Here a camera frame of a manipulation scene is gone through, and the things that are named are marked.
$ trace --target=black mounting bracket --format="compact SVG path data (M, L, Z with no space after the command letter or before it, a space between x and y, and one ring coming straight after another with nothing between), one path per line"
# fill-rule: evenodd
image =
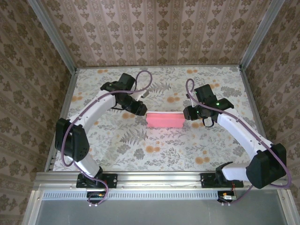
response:
M244 187L243 182L239 180L228 180L220 184L216 178L216 173L214 172L201 173L200 178L202 188L232 188L233 184L236 188Z
M117 188L118 175L116 173L100 173L95 176L96 179L103 180L108 188ZM77 177L76 188L105 188L105 185L101 182L90 180L82 174Z

